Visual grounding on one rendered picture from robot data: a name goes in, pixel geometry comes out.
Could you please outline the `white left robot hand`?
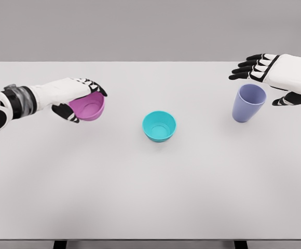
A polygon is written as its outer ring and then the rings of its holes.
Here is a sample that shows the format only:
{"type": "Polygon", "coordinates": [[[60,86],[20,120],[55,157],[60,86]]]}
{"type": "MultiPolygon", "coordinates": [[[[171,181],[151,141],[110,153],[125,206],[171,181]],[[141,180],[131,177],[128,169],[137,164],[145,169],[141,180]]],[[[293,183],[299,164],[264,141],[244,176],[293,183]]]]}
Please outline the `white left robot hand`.
{"type": "Polygon", "coordinates": [[[58,116],[68,121],[79,123],[74,111],[70,108],[69,102],[83,98],[91,93],[99,92],[107,97],[105,90],[95,81],[86,78],[65,78],[53,83],[50,89],[51,109],[58,116]]]}

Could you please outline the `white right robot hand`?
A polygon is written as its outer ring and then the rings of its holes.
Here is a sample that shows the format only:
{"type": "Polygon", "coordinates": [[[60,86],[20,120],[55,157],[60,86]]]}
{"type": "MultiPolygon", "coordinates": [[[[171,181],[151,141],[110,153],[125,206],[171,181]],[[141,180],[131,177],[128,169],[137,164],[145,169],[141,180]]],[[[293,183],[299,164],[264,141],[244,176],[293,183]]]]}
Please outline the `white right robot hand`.
{"type": "Polygon", "coordinates": [[[273,100],[273,106],[301,105],[301,57],[290,54],[255,54],[239,63],[228,78],[251,79],[287,91],[286,95],[273,100]]]}

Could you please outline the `pink plastic bowl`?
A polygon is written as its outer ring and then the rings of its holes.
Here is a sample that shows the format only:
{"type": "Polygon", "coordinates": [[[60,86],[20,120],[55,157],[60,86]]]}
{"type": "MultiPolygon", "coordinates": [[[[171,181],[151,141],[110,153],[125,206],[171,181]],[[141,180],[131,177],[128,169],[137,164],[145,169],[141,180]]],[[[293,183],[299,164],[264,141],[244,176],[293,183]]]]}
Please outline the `pink plastic bowl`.
{"type": "Polygon", "coordinates": [[[93,121],[98,119],[104,111],[105,96],[99,92],[94,92],[83,98],[70,101],[69,106],[77,118],[93,121]]]}

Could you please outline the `lavender plastic cup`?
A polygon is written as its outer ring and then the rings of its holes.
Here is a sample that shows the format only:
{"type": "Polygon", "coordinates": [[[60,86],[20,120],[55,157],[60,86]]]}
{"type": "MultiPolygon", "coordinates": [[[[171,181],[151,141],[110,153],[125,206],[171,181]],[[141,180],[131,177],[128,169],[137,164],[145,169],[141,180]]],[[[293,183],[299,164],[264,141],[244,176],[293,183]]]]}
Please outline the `lavender plastic cup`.
{"type": "Polygon", "coordinates": [[[232,108],[233,119],[237,122],[249,121],[263,106],[266,98],[266,92],[257,85],[246,84],[241,86],[232,108]]]}

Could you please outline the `teal plastic bowl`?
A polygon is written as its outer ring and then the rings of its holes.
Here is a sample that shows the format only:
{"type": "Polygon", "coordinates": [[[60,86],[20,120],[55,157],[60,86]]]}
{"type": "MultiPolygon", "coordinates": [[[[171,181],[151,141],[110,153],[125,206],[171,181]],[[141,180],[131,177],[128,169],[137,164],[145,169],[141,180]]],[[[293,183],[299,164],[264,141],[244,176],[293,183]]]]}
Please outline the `teal plastic bowl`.
{"type": "Polygon", "coordinates": [[[161,110],[148,113],[142,121],[144,134],[157,143],[170,139],[176,128],[176,119],[170,113],[161,110]]]}

